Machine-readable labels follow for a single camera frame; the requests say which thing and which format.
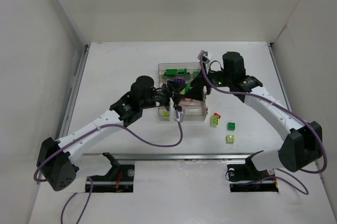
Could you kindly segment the purple lotus lego brick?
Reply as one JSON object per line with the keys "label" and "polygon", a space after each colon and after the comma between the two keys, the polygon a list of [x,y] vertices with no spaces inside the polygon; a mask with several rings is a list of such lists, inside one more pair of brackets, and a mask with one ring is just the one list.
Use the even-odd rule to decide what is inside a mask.
{"label": "purple lotus lego brick", "polygon": [[178,84],[185,84],[186,83],[186,80],[183,79],[183,78],[175,78],[175,79],[173,79],[173,81],[175,83],[178,83]]}

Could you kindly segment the dark green angled brick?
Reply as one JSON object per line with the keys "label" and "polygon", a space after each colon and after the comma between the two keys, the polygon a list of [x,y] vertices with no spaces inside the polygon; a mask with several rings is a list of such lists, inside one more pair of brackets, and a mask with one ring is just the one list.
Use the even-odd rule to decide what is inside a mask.
{"label": "dark green angled brick", "polygon": [[164,73],[166,76],[175,76],[177,75],[178,70],[177,69],[167,69]]}

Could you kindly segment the green stepped lego brick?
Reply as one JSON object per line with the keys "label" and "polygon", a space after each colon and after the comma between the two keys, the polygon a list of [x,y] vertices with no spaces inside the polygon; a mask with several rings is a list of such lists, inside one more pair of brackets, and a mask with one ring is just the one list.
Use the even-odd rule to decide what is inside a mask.
{"label": "green stepped lego brick", "polygon": [[178,69],[178,70],[177,70],[177,74],[178,74],[178,75],[185,75],[185,74],[187,74],[187,73],[188,73],[188,71],[187,71],[186,68]]}

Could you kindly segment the lime brick with red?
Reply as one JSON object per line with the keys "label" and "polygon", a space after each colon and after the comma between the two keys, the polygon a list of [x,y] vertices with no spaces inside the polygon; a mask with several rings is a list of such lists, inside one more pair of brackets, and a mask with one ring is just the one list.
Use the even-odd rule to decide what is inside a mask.
{"label": "lime brick with red", "polygon": [[210,120],[211,127],[217,127],[219,125],[220,119],[221,119],[221,115],[219,115],[218,113],[214,113],[211,116],[211,120]]}

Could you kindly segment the green square brick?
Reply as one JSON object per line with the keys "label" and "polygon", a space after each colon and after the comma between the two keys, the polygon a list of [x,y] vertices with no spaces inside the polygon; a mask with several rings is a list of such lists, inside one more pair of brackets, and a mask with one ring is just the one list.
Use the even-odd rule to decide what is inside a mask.
{"label": "green square brick", "polygon": [[235,131],[235,129],[236,129],[235,123],[233,123],[233,122],[228,122],[228,123],[227,123],[227,129],[228,129],[229,131]]}

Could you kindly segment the lime square brick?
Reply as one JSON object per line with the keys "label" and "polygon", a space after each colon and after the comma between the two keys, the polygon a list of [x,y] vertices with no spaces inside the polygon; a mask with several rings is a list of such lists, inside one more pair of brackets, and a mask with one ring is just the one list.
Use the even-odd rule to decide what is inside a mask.
{"label": "lime square brick", "polygon": [[227,144],[233,144],[233,143],[235,143],[235,137],[234,137],[234,135],[227,135],[226,136],[226,143]]}

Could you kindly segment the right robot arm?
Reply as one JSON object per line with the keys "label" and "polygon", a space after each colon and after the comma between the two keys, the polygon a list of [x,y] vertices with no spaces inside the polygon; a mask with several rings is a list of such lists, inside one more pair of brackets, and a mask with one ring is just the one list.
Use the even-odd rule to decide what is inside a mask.
{"label": "right robot arm", "polygon": [[237,97],[242,103],[260,114],[279,134],[283,144],[280,149],[260,150],[237,165],[234,170],[245,172],[285,168],[290,172],[306,172],[305,166],[322,158],[322,173],[327,167],[327,155],[322,143],[322,127],[317,122],[305,121],[286,109],[273,98],[262,82],[246,74],[244,59],[238,52],[227,52],[222,56],[223,67],[211,70],[211,54],[200,51],[198,60],[201,72],[192,81],[187,98],[201,99],[211,89]]}

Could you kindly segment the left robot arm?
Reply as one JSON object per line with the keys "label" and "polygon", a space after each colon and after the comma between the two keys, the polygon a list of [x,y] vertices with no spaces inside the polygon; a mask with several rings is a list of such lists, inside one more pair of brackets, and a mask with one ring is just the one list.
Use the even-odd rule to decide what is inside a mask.
{"label": "left robot arm", "polygon": [[34,180],[48,182],[54,191],[65,189],[78,174],[84,173],[80,165],[81,156],[108,136],[120,130],[128,131],[128,127],[142,117],[145,109],[164,107],[180,123],[183,112],[179,103],[185,87],[185,83],[169,80],[155,88],[152,77],[138,77],[130,91],[97,119],[57,140],[51,137],[45,139],[39,150]]}

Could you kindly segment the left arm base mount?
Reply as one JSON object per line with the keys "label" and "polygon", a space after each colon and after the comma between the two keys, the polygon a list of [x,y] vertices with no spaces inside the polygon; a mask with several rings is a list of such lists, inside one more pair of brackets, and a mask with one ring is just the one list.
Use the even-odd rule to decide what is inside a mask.
{"label": "left arm base mount", "polygon": [[118,161],[112,154],[103,153],[103,161],[108,161],[107,172],[91,176],[93,193],[132,193],[134,189],[135,162]]}

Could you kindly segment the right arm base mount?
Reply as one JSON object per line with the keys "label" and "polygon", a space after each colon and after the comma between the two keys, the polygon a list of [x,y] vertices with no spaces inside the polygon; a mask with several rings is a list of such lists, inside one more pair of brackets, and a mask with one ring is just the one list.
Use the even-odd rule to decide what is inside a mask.
{"label": "right arm base mount", "polygon": [[230,192],[279,192],[275,178],[269,178],[268,172],[258,171],[252,158],[261,151],[249,155],[243,164],[227,164],[225,178],[230,182]]}

